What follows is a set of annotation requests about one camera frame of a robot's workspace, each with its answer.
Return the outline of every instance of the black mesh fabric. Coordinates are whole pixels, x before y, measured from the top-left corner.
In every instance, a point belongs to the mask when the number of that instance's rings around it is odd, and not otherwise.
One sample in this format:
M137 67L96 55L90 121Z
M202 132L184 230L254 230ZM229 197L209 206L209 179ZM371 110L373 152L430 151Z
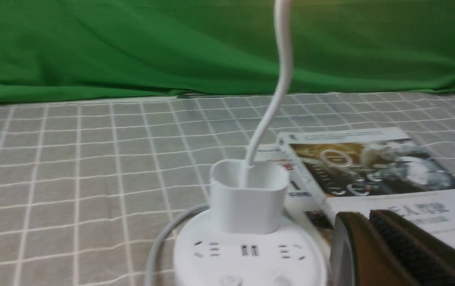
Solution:
M418 243L407 237L377 213L370 222L386 241L395 257L424 286L455 286L455 277L431 257Z

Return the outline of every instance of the green cloth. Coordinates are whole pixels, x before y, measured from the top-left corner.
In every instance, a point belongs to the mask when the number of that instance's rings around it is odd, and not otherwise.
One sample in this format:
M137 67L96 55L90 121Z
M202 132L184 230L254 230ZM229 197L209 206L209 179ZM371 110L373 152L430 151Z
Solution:
M292 0L291 92L455 92L455 1ZM273 0L2 0L0 103L272 93Z

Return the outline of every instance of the grid pattern fabric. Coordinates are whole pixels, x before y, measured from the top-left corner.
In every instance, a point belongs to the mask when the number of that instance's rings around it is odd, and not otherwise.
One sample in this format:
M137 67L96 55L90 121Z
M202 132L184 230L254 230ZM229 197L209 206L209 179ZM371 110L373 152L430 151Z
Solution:
M141 286L151 243L243 158L269 96L0 106L0 286ZM282 131L398 126L455 174L455 96L287 96ZM172 286L173 239L157 285Z

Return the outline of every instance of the book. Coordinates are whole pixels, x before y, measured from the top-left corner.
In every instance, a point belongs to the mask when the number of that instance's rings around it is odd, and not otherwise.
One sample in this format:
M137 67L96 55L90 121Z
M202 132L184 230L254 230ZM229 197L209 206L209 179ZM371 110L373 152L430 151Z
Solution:
M387 209L455 248L455 176L399 128L280 133L297 181L331 224Z
M333 239L333 226L320 209L311 194L302 190L296 181L293 165L276 144L261 144L258 147L256 161L272 161L289 171L291 183L284 200L284 213L301 226L318 243L326 260L330 257L330 245Z

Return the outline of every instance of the usb port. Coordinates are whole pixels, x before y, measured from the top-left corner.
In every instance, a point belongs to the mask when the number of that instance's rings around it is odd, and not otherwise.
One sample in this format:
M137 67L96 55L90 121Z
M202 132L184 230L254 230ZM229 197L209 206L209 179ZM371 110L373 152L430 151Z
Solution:
M258 256L259 255L258 246L256 245L251 246L251 252L253 256Z
M247 246L242 245L242 256L247 256Z

